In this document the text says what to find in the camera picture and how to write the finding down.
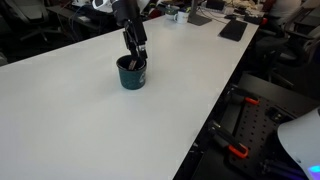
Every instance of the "wire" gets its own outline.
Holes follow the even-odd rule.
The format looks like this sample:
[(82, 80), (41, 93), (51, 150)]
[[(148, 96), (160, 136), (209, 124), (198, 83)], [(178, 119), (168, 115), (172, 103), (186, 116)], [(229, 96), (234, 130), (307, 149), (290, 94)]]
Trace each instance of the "wire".
[(102, 29), (102, 17), (100, 17), (99, 35), (101, 35), (101, 29)]
[(73, 26), (73, 25), (74, 25), (74, 17), (76, 16), (76, 14), (80, 11), (80, 9), (81, 9), (83, 6), (80, 6), (80, 7), (76, 10), (76, 12), (75, 12), (72, 16), (69, 17), (69, 26), (70, 26), (73, 34), (75, 35), (75, 37), (77, 38), (78, 41), (80, 41), (80, 39), (79, 39), (77, 33), (76, 33), (76, 32), (74, 31), (74, 29), (73, 29), (73, 27), (74, 27), (74, 26)]
[(208, 11), (208, 10), (205, 9), (205, 8), (203, 8), (202, 10), (204, 10), (205, 12), (208, 12), (212, 17), (215, 17), (215, 18), (224, 18), (224, 17), (216, 16), (216, 15), (212, 14), (210, 11)]
[(209, 18), (209, 19), (213, 19), (213, 20), (218, 21), (218, 22), (220, 22), (220, 23), (222, 23), (222, 24), (227, 24), (227, 23), (225, 23), (225, 22), (223, 22), (223, 21), (220, 21), (220, 20), (218, 20), (218, 19), (216, 19), (216, 18), (213, 18), (213, 17), (209, 17), (209, 16), (207, 16), (207, 15), (202, 11), (202, 9), (201, 9), (201, 8), (199, 8), (199, 10), (200, 10), (200, 11), (201, 11), (201, 13), (202, 13), (204, 16), (206, 16), (207, 18)]
[(61, 29), (64, 31), (64, 32), (67, 32), (66, 31), (66, 29), (64, 28), (64, 26), (63, 26), (63, 24), (62, 24), (62, 21), (61, 21), (61, 18), (60, 18), (60, 12), (65, 8), (65, 7), (67, 7), (69, 4), (71, 3), (71, 1), (69, 1), (68, 3), (66, 3), (63, 7), (61, 7), (61, 9), (57, 12), (57, 17), (58, 17), (58, 20), (59, 20), (59, 23), (60, 23), (60, 25), (61, 25)]

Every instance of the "keyboard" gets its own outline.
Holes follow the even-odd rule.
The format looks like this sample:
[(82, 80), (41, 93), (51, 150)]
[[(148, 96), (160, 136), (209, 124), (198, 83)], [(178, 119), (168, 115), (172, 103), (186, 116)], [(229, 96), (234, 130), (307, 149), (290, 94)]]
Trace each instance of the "keyboard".
[(244, 31), (247, 28), (247, 23), (237, 20), (231, 20), (220, 32), (220, 36), (231, 39), (234, 41), (240, 41)]

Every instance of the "red clamp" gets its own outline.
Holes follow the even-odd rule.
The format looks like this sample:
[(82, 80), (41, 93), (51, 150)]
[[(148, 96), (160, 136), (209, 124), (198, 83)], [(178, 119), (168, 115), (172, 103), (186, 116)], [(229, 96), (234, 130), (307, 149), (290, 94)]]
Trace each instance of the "red clamp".
[(266, 25), (268, 23), (268, 19), (267, 18), (262, 18), (261, 24), (260, 25)]
[(228, 146), (228, 149), (233, 153), (235, 154), (236, 156), (238, 156), (239, 158), (241, 159), (244, 159), (248, 156), (248, 153), (249, 153), (249, 149), (244, 146), (243, 144), (240, 144), (241, 147), (245, 150), (244, 153), (240, 152), (239, 150), (237, 150), (236, 148), (234, 148), (232, 145), (229, 145)]
[(259, 104), (259, 100), (255, 100), (255, 99), (252, 99), (252, 98), (249, 98), (249, 97), (244, 98), (244, 100), (247, 101), (250, 104), (253, 104), (253, 105), (258, 105)]

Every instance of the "table surface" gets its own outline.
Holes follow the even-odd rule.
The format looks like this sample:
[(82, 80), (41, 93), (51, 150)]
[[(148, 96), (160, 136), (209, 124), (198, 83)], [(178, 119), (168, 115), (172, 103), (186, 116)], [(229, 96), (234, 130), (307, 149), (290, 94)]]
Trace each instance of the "table surface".
[(144, 26), (139, 90), (119, 81), (122, 30), (0, 68), (0, 179), (174, 177), (258, 26), (240, 42), (216, 21)]
[(99, 29), (99, 25), (96, 25), (91, 22), (84, 22), (84, 21), (80, 20), (78, 17), (83, 16), (83, 15), (75, 14), (75, 11), (71, 11), (70, 9), (61, 8), (60, 6), (50, 6), (50, 7), (47, 7), (47, 10), (54, 12), (54, 13), (57, 13), (65, 18), (70, 18), (70, 17), (74, 16), (72, 18), (72, 20), (76, 21), (77, 23), (80, 23), (80, 24), (87, 26), (87, 27), (94, 29), (94, 30)]

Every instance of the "dark blue cup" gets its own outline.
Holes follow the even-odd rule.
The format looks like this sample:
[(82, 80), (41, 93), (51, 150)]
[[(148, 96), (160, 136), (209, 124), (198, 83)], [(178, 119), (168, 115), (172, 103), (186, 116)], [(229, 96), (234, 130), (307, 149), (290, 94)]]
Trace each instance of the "dark blue cup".
[(119, 68), (120, 81), (124, 88), (135, 90), (140, 89), (144, 86), (146, 82), (146, 69), (147, 61), (138, 60), (135, 68), (129, 70), (129, 65), (132, 61), (132, 56), (123, 56), (117, 61), (117, 66)]

